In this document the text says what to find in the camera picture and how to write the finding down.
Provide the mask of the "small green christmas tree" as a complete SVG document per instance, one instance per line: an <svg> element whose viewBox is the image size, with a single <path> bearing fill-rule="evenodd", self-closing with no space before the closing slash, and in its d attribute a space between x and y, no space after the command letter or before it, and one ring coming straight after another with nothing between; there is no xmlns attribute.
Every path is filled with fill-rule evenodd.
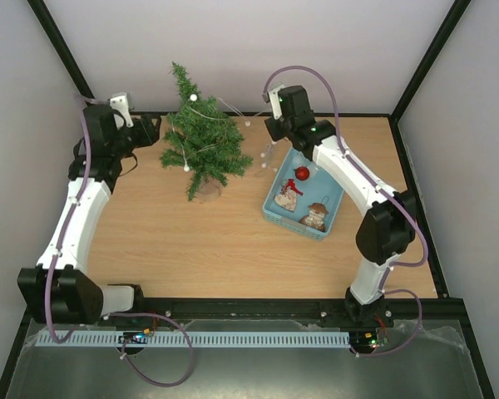
<svg viewBox="0 0 499 399"><path fill-rule="evenodd" d="M184 66L173 62L171 73L179 96L179 110L169 113L161 152L163 168L180 167L190 174L189 201L207 180L224 187L231 176L242 177L253 158L242 151L245 140L234 119L217 106L214 96L204 97Z"/></svg>

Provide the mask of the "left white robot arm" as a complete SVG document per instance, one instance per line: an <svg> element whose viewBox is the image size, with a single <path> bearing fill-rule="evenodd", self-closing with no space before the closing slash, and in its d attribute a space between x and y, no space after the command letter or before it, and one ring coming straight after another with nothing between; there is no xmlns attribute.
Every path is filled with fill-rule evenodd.
<svg viewBox="0 0 499 399"><path fill-rule="evenodd" d="M160 138L159 121L134 119L127 95L87 100L83 137L73 147L67 197L53 236L35 267L21 269L17 285L37 323L93 324L126 312L141 296L133 283L99 286L87 275L91 242L102 211L122 176L121 162Z"/></svg>

